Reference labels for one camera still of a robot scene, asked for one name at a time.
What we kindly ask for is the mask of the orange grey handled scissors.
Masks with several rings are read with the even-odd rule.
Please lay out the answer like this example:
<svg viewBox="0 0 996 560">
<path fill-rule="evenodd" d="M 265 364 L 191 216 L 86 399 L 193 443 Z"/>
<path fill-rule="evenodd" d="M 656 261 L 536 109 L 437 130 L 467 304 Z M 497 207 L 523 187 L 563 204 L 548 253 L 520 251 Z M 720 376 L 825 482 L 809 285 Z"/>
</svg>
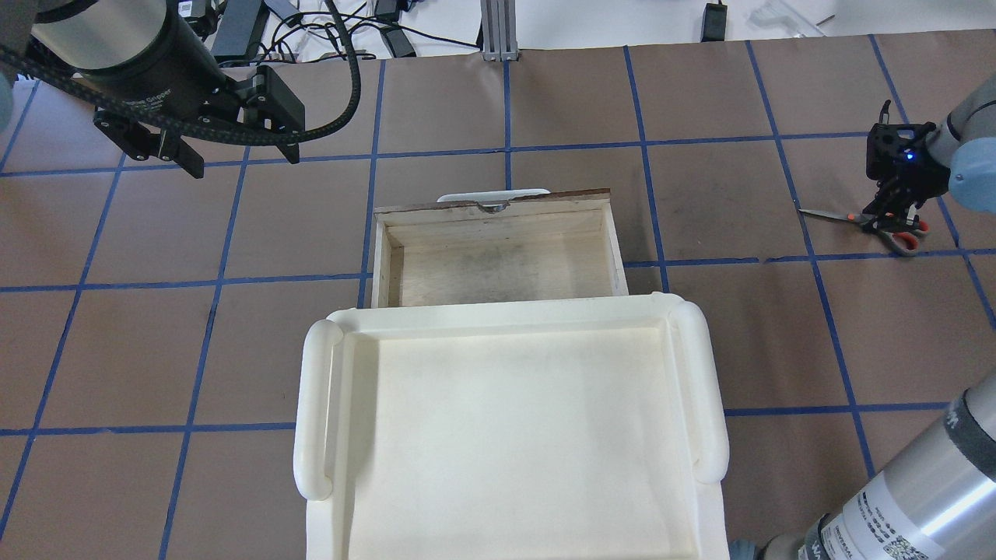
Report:
<svg viewBox="0 0 996 560">
<path fill-rule="evenodd" d="M 920 220 L 917 215 L 913 219 L 908 219 L 889 212 L 879 215 L 823 212 L 822 210 L 806 208 L 800 208 L 798 212 L 815 217 L 815 219 L 840 221 L 856 226 L 863 233 L 879 238 L 885 248 L 900 257 L 917 256 L 921 239 L 931 234 L 931 227 Z"/>
</svg>

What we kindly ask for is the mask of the light wooden drawer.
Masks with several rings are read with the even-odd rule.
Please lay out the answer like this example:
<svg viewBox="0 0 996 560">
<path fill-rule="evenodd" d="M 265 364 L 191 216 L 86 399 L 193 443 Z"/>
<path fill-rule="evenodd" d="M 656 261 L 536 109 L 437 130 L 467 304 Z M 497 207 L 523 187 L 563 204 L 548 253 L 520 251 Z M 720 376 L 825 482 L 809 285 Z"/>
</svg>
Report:
<svg viewBox="0 0 996 560">
<path fill-rule="evenodd" d="M 630 293 L 608 189 L 515 189 L 377 207 L 373 241 L 373 308 Z"/>
</svg>

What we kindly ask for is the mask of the black power adapter brick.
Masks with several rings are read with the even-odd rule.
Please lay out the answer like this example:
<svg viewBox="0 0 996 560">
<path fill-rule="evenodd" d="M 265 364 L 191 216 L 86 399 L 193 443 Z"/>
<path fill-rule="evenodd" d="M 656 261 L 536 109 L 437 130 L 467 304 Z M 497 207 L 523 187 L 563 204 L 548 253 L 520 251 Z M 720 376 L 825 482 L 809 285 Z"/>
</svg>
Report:
<svg viewBox="0 0 996 560">
<path fill-rule="evenodd" d="M 264 1 L 225 1 L 210 49 L 215 61 L 252 60 L 261 46 L 268 14 Z"/>
</svg>

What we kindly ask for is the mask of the small black power adapter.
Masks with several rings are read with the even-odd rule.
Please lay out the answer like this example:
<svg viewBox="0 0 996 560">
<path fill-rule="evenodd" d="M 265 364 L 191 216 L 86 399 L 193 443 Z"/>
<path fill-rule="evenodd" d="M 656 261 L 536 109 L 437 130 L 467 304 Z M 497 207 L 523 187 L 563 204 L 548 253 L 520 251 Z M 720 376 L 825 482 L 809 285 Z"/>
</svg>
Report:
<svg viewBox="0 0 996 560">
<path fill-rule="evenodd" d="M 708 2 L 702 11 L 700 41 L 722 42 L 727 33 L 728 6 L 722 1 Z"/>
</svg>

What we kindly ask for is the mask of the white plastic lidded bin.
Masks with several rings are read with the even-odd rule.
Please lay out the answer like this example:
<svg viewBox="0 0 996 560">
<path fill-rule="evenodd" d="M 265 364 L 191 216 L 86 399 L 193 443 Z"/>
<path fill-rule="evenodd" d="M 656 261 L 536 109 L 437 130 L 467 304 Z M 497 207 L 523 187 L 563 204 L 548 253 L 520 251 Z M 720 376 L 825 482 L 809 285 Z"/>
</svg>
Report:
<svg viewBox="0 0 996 560">
<path fill-rule="evenodd" d="M 675 294 L 339 310 L 303 340 L 309 559 L 726 559 L 729 457 Z"/>
</svg>

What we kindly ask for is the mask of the aluminium frame post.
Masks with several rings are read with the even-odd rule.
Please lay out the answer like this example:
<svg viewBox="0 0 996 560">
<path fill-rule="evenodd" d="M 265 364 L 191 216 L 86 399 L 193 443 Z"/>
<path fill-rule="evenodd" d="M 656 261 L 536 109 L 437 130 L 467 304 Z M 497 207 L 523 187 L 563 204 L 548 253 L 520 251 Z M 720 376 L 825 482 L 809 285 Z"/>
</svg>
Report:
<svg viewBox="0 0 996 560">
<path fill-rule="evenodd" d="M 485 61 L 518 61 L 515 1 L 480 1 L 481 47 Z"/>
</svg>

